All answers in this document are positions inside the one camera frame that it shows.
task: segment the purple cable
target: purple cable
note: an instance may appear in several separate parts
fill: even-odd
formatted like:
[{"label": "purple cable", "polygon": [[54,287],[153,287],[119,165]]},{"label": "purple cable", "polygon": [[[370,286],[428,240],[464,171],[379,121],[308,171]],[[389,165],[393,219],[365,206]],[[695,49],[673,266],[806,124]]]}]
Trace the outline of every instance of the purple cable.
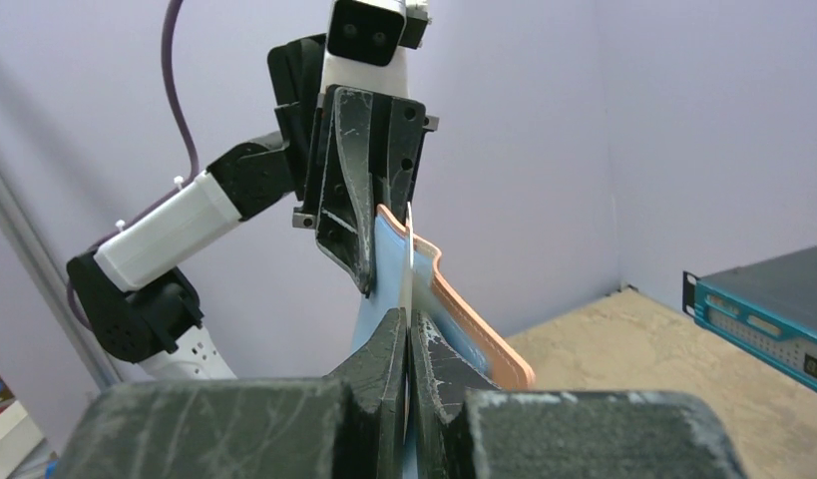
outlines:
[{"label": "purple cable", "polygon": [[[188,129],[188,124],[185,122],[185,115],[182,113],[182,105],[179,103],[179,95],[176,93],[176,82],[173,77],[173,34],[176,30],[176,20],[179,17],[179,11],[182,9],[184,0],[170,0],[168,3],[168,10],[165,14],[165,25],[162,30],[162,76],[165,81],[165,92],[168,96],[168,103],[170,103],[171,112],[176,120],[176,126],[179,127],[179,133],[182,135],[182,140],[185,142],[185,148],[188,150],[188,158],[191,163],[191,172],[183,183],[183,187],[189,185],[194,178],[200,173],[200,157],[197,155],[197,147],[194,144],[194,138],[191,136],[191,131]],[[126,223],[125,228],[129,228],[135,223],[139,222],[143,217],[150,214],[153,210],[163,205],[164,202],[172,198],[179,192],[179,188],[174,188],[167,192],[163,197],[151,204],[148,208],[138,213]],[[111,232],[104,237],[97,239],[91,245],[91,249],[99,247],[104,242],[116,236],[119,232]],[[67,282],[67,303],[71,312],[88,330],[91,330],[91,323],[85,316],[82,307],[77,301],[76,290],[73,288],[73,283]]]}]

